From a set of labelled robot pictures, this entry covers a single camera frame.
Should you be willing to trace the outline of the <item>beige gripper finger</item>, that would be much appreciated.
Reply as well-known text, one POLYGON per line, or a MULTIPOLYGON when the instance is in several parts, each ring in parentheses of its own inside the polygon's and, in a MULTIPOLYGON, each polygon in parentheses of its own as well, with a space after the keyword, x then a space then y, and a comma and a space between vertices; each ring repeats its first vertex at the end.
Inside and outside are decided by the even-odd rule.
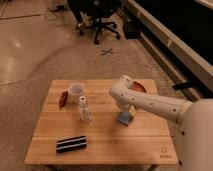
POLYGON ((134 107, 134 106, 131 106, 130 109, 129 109, 129 112, 130 112, 131 116, 134 117, 135 114, 136 114, 136 109, 135 109, 135 107, 134 107))

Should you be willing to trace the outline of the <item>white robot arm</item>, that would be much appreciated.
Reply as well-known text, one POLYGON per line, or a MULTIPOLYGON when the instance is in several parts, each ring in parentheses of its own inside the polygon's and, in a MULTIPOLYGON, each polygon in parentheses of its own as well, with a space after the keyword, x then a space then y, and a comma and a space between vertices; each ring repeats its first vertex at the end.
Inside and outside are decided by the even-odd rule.
POLYGON ((109 94, 121 106, 135 106, 178 124, 180 171, 213 171, 213 99, 195 102, 133 90, 133 80, 122 75, 109 94))

